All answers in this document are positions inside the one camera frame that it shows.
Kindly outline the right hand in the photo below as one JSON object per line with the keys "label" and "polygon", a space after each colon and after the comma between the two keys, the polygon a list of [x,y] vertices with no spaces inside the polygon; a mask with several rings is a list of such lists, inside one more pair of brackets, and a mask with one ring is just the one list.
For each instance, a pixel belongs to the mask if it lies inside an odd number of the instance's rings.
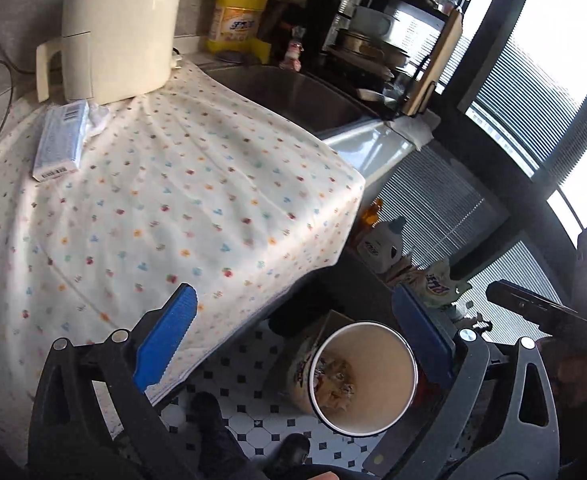
{"label": "right hand", "polygon": [[564,341],[544,337],[536,341],[559,414],[587,416],[587,356]]}

